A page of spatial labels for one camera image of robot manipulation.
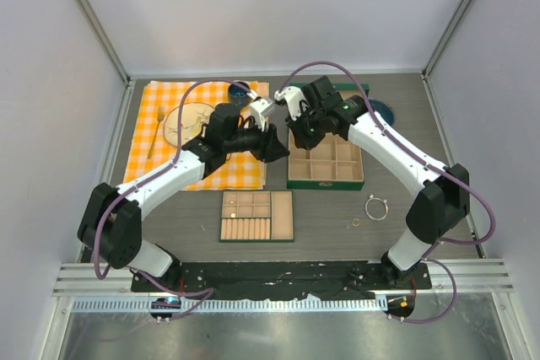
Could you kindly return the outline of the yellow white checkered cloth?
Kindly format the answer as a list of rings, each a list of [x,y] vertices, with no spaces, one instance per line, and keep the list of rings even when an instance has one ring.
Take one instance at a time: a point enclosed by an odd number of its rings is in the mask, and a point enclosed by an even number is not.
[[[190,82],[152,81],[143,89],[143,97],[139,105],[135,130],[124,172],[125,183],[135,180],[161,164],[172,159],[177,147],[167,143],[164,137],[163,120],[151,159],[147,159],[150,143],[157,123],[157,111],[162,105],[166,116],[179,106],[184,93],[192,84]],[[229,84],[209,82],[197,86],[188,98],[187,103],[205,103],[213,108],[228,101]],[[207,179],[189,185],[188,191],[219,190],[260,190],[266,183],[266,165],[257,161],[248,153],[235,153],[226,159],[226,163]]]

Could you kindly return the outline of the aluminium front rail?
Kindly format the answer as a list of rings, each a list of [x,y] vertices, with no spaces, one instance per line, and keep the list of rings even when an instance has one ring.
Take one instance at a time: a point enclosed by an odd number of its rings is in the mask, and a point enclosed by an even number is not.
[[[190,308],[199,313],[284,313],[410,310],[423,294],[510,293],[497,259],[419,264],[404,282],[383,281],[368,261],[185,262],[176,286],[162,291],[135,271],[113,270],[100,281],[89,263],[61,266],[56,297],[75,312],[149,312],[157,320]]]

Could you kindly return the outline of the gold fork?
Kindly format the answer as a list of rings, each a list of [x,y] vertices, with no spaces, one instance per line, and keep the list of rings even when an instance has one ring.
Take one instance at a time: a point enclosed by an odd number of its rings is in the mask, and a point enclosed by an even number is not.
[[[159,126],[160,126],[161,122],[164,119],[165,119],[165,108],[164,108],[164,106],[161,105],[158,108],[158,111],[157,111],[157,123],[156,123],[156,126],[154,128],[154,135],[153,135],[152,141],[151,141],[149,149],[148,149],[147,159],[151,159],[152,156],[153,156],[154,146],[155,146],[156,139],[157,139],[158,132],[159,132]]]

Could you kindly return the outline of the dark blue ceramic mug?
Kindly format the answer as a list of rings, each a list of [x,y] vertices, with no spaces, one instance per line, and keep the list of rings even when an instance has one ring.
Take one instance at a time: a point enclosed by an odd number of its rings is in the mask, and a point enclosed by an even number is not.
[[[235,81],[228,87],[228,101],[242,110],[251,103],[250,90],[251,88],[248,83]]]

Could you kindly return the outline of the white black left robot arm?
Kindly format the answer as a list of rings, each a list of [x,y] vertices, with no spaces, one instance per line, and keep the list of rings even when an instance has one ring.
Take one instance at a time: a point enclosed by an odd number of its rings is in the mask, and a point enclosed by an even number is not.
[[[263,163],[287,157],[277,128],[268,123],[273,102],[251,103],[249,127],[240,122],[240,109],[218,105],[202,131],[175,156],[130,182],[97,185],[78,229],[78,239],[92,251],[94,273],[104,279],[110,269],[131,269],[160,291],[177,287],[181,262],[168,250],[143,238],[143,220],[161,203],[220,169],[232,153],[251,153]]]

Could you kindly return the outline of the green jewelry tray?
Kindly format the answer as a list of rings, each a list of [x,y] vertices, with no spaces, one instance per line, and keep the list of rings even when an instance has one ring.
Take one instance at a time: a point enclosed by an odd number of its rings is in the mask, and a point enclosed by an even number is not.
[[[223,243],[293,242],[293,193],[225,191],[219,225]]]

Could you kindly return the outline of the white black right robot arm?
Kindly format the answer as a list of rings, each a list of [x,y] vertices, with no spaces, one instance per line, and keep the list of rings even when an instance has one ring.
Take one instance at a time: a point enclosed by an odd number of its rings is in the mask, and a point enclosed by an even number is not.
[[[435,243],[468,215],[468,171],[460,164],[449,167],[414,147],[362,96],[344,99],[326,76],[301,88],[288,86],[275,96],[288,107],[286,123],[297,148],[309,150],[327,134],[339,136],[374,157],[410,193],[413,203],[406,229],[381,257],[382,281],[388,287],[402,287]]]

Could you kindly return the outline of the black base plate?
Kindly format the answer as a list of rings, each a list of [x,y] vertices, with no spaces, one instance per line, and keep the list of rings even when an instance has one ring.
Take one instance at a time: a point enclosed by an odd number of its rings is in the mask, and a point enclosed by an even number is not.
[[[214,300],[291,301],[310,295],[321,300],[373,298],[380,291],[429,290],[428,267],[394,274],[390,267],[370,261],[182,262],[156,280],[132,270],[134,293],[167,291],[205,294]]]

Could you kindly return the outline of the cream plate with branch pattern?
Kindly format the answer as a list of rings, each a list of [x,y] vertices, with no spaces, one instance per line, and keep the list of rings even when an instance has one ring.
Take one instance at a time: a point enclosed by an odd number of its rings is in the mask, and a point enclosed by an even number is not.
[[[174,108],[165,118],[164,137],[167,143],[178,146],[178,128],[181,129],[180,145],[197,136],[204,124],[208,123],[214,108],[205,103],[187,103],[182,108],[181,125],[178,126],[179,108]]]

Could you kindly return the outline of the green jewelry box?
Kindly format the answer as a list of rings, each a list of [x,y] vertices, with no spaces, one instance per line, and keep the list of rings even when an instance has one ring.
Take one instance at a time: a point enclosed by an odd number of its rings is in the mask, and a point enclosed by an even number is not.
[[[337,118],[337,133],[326,134],[313,149],[294,145],[289,129],[289,160],[287,187],[296,190],[359,191],[365,177],[360,148],[348,140],[348,132],[358,119],[367,114],[359,89],[354,84],[334,84],[323,76],[311,83],[298,83],[305,100],[300,103],[302,113],[314,111],[318,115]]]

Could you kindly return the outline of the blue ceramic bowl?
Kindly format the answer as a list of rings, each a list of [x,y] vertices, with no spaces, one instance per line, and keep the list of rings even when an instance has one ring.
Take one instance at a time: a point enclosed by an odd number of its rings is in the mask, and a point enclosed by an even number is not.
[[[394,125],[396,117],[391,106],[378,99],[369,99],[369,102],[372,109],[376,111],[388,125]]]

